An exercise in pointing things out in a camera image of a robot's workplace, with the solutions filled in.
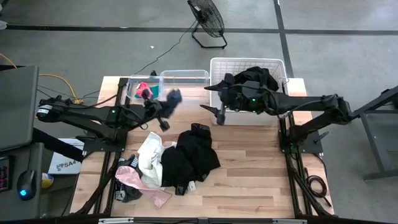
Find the wooden table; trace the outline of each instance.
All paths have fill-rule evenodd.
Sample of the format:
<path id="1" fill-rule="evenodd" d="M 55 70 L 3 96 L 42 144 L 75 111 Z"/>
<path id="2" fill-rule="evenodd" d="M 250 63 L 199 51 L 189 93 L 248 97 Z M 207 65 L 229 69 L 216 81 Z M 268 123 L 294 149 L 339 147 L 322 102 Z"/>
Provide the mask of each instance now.
<path id="1" fill-rule="evenodd" d="M 98 101 L 116 94 L 120 77 L 104 77 Z M 301 78 L 291 78 L 286 84 L 289 95 L 306 96 Z M 183 103 L 169 119 L 170 129 L 163 133 L 157 121 L 148 123 L 148 130 L 139 128 L 128 136 L 128 158 L 137 152 L 150 131 L 162 136 L 165 143 L 177 141 L 178 135 L 190 129 L 191 123 L 210 126 L 213 149 L 217 152 L 221 167 L 210 172 L 204 182 L 197 182 L 197 190 L 184 196 L 174 195 L 174 188 L 166 192 L 172 198 L 162 207 L 141 197 L 129 203 L 114 201 L 114 217 L 212 217 L 212 218 L 292 218 L 294 212 L 284 155 L 279 151 L 277 120 L 274 127 L 217 126 L 211 123 L 209 112 L 199 104 L 209 103 L 209 93 L 203 86 L 181 85 Z M 312 118 L 310 112 L 294 112 L 296 124 Z M 71 212 L 80 209 L 97 187 L 104 153 L 94 152 L 83 161 L 76 186 Z M 318 175 L 326 181 L 322 163 L 313 155 L 303 155 L 304 166 L 310 175 Z M 302 192 L 298 190 L 300 208 L 304 212 Z M 101 212 L 106 205 L 108 187 L 104 191 Z M 333 213 L 333 209 L 320 199 L 319 202 Z"/>

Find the yellow cable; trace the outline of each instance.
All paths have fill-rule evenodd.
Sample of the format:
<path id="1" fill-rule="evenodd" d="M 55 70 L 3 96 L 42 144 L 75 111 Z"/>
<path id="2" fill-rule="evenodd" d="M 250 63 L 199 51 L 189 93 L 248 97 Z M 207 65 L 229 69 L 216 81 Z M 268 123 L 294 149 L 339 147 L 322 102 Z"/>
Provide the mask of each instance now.
<path id="1" fill-rule="evenodd" d="M 14 66 L 14 68 L 17 68 L 17 65 L 15 65 L 15 64 L 12 62 L 12 60 L 10 60 L 9 58 L 7 58 L 4 54 L 0 53 L 0 56 L 4 57 L 9 63 L 11 63 L 11 65 Z M 61 79 L 62 81 L 64 81 L 64 82 L 69 86 L 69 89 L 70 89 L 70 91 L 72 92 L 73 97 L 75 97 L 75 104 L 80 104 L 80 105 L 82 105 L 83 103 L 85 103 L 83 99 L 79 99 L 79 98 L 76 96 L 75 91 L 73 91 L 73 88 L 72 88 L 71 84 L 69 84 L 68 80 L 64 79 L 63 77 L 58 76 L 58 75 L 54 75 L 54 74 L 40 74 L 39 76 L 43 76 L 43 77 L 54 77 L 54 78 L 59 78 L 59 79 Z"/>
<path id="2" fill-rule="evenodd" d="M 75 97 L 75 103 L 76 104 L 83 104 L 84 103 L 83 100 L 79 99 L 79 97 L 76 96 L 75 91 L 73 91 L 73 88 L 72 88 L 71 84 L 69 84 L 68 80 L 66 80 L 65 78 L 63 78 L 61 76 L 58 76 L 58 75 L 46 74 L 46 73 L 45 74 L 40 74 L 39 76 L 42 76 L 42 77 L 54 77 L 54 78 L 61 79 L 63 82 L 65 82 L 69 86 L 69 89 L 72 92 L 73 97 Z"/>
<path id="3" fill-rule="evenodd" d="M 17 68 L 17 65 L 15 65 L 9 58 L 7 58 L 4 54 L 0 53 L 0 56 L 4 57 L 9 63 L 11 63 L 14 68 Z"/>

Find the pink garment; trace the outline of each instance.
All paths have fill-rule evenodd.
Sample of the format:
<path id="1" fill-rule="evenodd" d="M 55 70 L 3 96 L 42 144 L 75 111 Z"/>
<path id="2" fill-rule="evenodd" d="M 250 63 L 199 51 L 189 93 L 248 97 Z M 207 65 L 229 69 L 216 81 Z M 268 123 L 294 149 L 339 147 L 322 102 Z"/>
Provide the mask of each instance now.
<path id="1" fill-rule="evenodd" d="M 149 92 L 148 98 L 151 99 L 152 95 L 153 95 L 153 92 L 152 92 L 152 90 L 150 90 L 148 84 L 144 83 L 144 82 L 141 82 L 139 84 L 139 88 L 137 89 L 137 95 L 142 97 L 142 93 L 144 92 L 144 90 L 148 90 L 148 92 Z"/>
<path id="2" fill-rule="evenodd" d="M 161 208 L 172 196 L 158 189 L 151 189 L 141 182 L 139 175 L 135 169 L 128 166 L 121 166 L 116 171 L 115 177 L 122 183 L 134 187 L 146 197 L 154 200 L 155 205 Z"/>

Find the white laundry basket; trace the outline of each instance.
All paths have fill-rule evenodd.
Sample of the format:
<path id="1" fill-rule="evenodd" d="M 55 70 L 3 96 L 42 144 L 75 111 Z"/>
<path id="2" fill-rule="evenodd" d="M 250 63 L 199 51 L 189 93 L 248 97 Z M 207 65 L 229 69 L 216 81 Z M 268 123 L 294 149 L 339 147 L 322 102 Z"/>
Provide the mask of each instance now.
<path id="1" fill-rule="evenodd" d="M 286 80 L 285 65 L 279 59 L 268 58 L 213 58 L 210 62 L 210 85 L 215 85 L 224 79 L 225 73 L 237 75 L 251 67 L 268 68 L 269 73 L 277 80 L 279 90 L 282 91 L 281 83 Z M 210 106 L 220 109 L 221 101 L 217 92 L 210 93 Z M 226 110 L 224 125 L 255 125 L 255 126 L 275 126 L 277 125 L 276 116 L 266 113 L 255 114 L 253 112 L 235 112 Z"/>

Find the black floor fan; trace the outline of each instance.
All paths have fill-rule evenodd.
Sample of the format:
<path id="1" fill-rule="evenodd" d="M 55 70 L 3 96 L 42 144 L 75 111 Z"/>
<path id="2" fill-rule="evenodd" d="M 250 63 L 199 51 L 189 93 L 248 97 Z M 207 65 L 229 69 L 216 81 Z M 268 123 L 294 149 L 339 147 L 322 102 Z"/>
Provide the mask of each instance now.
<path id="1" fill-rule="evenodd" d="M 211 0 L 188 0 L 188 4 L 198 21 L 192 31 L 192 38 L 204 49 L 224 49 L 227 46 L 227 42 L 224 38 L 224 22 L 214 3 Z M 198 30 L 199 25 L 201 25 L 210 36 L 214 38 L 222 37 L 225 44 L 211 47 L 201 44 L 194 34 Z"/>

